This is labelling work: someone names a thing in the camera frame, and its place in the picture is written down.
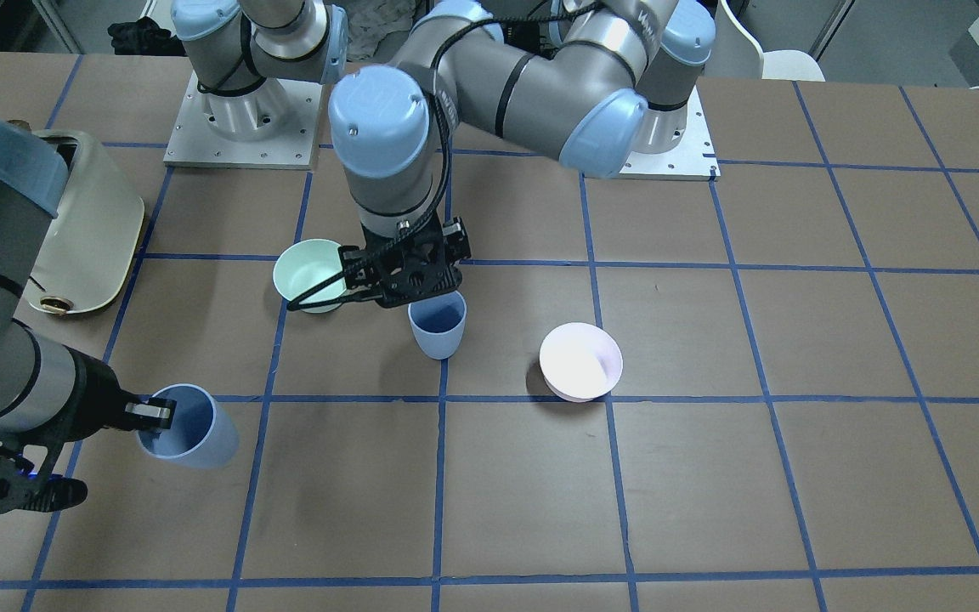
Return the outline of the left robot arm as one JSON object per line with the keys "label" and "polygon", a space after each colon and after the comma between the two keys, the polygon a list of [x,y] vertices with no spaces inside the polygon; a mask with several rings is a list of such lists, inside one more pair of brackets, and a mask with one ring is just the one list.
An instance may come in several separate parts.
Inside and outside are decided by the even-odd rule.
{"label": "left robot arm", "polygon": [[290,311],[455,292],[469,258],[460,219],[439,206],[452,177],[452,134],[470,125],[587,177],[618,177],[630,156],[672,150],[717,28],[695,1],[574,1],[554,57],[505,42],[505,17],[444,1],[385,65],[331,92],[331,144],[358,207],[365,246],[338,248],[339,269],[295,289]]}

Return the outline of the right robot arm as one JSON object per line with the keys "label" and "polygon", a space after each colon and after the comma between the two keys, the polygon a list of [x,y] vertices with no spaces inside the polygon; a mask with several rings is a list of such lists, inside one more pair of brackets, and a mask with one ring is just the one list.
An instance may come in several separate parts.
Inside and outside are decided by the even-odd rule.
{"label": "right robot arm", "polygon": [[39,336],[15,319],[17,303],[37,268],[48,234],[57,228],[59,206],[67,224],[92,223],[71,255],[90,254],[105,237],[125,240],[111,201],[85,201],[81,187],[112,178],[127,183],[99,145],[81,134],[32,133],[0,120],[0,433],[31,433],[55,418],[67,419],[67,439],[99,428],[124,431],[167,429],[174,400],[144,403],[120,388],[111,368],[76,349]]}

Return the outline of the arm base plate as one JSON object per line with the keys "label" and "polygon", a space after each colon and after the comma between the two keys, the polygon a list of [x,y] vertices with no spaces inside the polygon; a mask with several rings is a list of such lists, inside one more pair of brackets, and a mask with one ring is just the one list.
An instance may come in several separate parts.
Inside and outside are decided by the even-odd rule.
{"label": "arm base plate", "polygon": [[621,179],[715,181],[722,176],[699,90],[676,110],[648,110]]}
{"label": "arm base plate", "polygon": [[324,89],[268,80],[244,96],[203,93],[191,75],[168,136],[169,167],[314,169]]}

